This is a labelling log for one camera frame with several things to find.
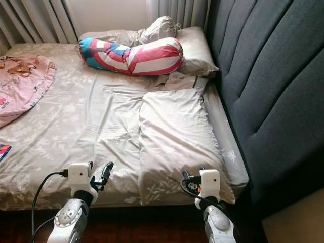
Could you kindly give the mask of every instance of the wooden floor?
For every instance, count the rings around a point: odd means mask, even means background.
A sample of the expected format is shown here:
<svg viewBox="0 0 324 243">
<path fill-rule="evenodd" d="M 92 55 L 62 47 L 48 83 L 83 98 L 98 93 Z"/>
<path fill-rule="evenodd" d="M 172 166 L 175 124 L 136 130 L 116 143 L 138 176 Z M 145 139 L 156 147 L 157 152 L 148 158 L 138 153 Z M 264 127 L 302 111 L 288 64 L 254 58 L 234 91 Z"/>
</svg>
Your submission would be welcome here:
<svg viewBox="0 0 324 243">
<path fill-rule="evenodd" d="M 36 228 L 55 213 L 56 211 L 36 211 Z M 2 211 L 0 219 L 0 242 L 30 241 L 29 211 Z M 53 223 L 48 224 L 37 235 L 36 242 L 46 243 L 52 229 Z M 256 238 L 255 231 L 247 232 L 245 238 L 248 240 L 240 242 L 266 242 L 252 240 Z M 201 212 L 192 206 L 189 210 L 183 210 L 181 207 L 91 209 L 82 242 L 207 243 L 207 239 Z"/>
</svg>

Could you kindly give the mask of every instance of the white curtain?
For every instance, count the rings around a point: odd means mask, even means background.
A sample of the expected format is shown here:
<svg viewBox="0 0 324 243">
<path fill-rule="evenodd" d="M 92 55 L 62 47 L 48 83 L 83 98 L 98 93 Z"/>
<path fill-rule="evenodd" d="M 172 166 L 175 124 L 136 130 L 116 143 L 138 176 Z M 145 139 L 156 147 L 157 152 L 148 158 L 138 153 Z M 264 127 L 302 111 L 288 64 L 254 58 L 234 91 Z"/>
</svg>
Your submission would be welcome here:
<svg viewBox="0 0 324 243">
<path fill-rule="evenodd" d="M 207 25 L 210 0 L 146 0 L 149 24 L 158 17 L 170 16 L 182 28 Z"/>
<path fill-rule="evenodd" d="M 62 0 L 0 0 L 0 30 L 11 46 L 77 43 Z"/>
</svg>

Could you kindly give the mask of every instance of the bed frame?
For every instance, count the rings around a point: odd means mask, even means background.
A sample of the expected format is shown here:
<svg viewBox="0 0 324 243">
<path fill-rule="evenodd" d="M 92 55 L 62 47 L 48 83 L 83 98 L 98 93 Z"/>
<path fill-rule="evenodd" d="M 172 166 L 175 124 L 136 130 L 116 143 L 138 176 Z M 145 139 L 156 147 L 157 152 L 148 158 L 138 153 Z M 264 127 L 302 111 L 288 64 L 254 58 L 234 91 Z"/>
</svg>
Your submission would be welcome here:
<svg viewBox="0 0 324 243">
<path fill-rule="evenodd" d="M 324 187 L 324 2 L 212 1 L 215 82 L 266 217 Z"/>
</svg>

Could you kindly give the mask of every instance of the pink blanket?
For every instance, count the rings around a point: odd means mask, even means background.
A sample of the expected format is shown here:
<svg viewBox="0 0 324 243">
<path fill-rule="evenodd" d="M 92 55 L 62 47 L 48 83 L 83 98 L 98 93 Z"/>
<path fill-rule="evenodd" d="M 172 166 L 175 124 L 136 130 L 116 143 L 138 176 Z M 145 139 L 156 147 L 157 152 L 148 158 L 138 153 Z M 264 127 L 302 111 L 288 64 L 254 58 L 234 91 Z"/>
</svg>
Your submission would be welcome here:
<svg viewBox="0 0 324 243">
<path fill-rule="evenodd" d="M 35 106 L 52 84 L 55 70 L 42 56 L 0 57 L 0 127 Z"/>
</svg>

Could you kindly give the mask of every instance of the black wire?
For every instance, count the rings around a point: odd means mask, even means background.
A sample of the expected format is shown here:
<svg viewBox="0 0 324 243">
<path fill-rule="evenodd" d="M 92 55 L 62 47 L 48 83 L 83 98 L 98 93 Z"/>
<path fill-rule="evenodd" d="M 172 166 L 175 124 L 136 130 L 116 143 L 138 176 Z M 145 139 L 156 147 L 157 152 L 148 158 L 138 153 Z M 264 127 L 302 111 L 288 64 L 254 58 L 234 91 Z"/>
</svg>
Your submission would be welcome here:
<svg viewBox="0 0 324 243">
<path fill-rule="evenodd" d="M 182 179 L 181 182 L 180 182 L 181 189 L 182 189 L 185 193 L 187 193 L 187 194 L 189 194 L 189 195 L 191 195 L 191 196 L 194 196 L 194 197 L 196 197 L 196 198 L 198 198 L 198 199 L 200 199 L 200 200 L 202 200 L 202 201 L 205 201 L 205 202 L 207 202 L 207 203 L 209 203 L 209 204 L 211 204 L 211 205 L 217 207 L 220 211 L 222 211 L 223 214 L 225 214 L 225 215 L 230 219 L 230 217 L 228 216 L 228 214 L 227 214 L 227 213 L 224 211 L 224 209 L 222 209 L 218 204 L 216 204 L 216 203 L 214 203 L 213 201 L 210 201 L 210 200 L 208 200 L 208 199 L 206 199 L 206 198 L 203 198 L 203 197 L 201 197 L 201 196 L 198 196 L 198 195 L 192 193 L 191 191 L 189 191 L 186 187 L 184 187 L 184 186 L 183 186 L 183 183 L 184 183 L 184 182 L 187 182 L 187 181 L 189 181 L 189 179 Z"/>
<path fill-rule="evenodd" d="M 47 179 L 49 179 L 52 175 L 61 175 L 62 173 L 61 172 L 53 172 L 53 173 L 50 173 L 48 174 L 42 181 L 42 183 L 40 184 L 37 192 L 36 192 L 36 195 L 34 197 L 34 201 L 32 202 L 32 207 L 31 207 L 31 235 L 34 236 L 34 227 L 35 227 L 35 219 L 34 219 L 34 214 L 35 214 L 35 205 L 36 205 L 36 201 L 37 201 L 37 198 L 38 198 L 38 195 L 42 189 L 42 187 L 44 186 L 45 182 L 47 181 Z"/>
<path fill-rule="evenodd" d="M 53 221 L 54 219 L 55 219 L 55 216 L 52 217 L 52 218 L 50 218 L 50 219 L 48 219 L 48 220 L 46 220 L 43 224 L 41 224 L 41 225 L 37 228 L 37 230 L 35 231 L 35 234 L 33 234 L 30 243 L 34 243 L 34 242 L 35 242 L 35 239 L 36 239 L 36 236 L 37 236 L 37 234 L 38 234 L 38 232 L 39 232 L 39 231 L 40 231 L 40 230 L 41 230 L 41 229 L 42 229 L 46 224 L 48 224 L 49 222 Z"/>
</svg>

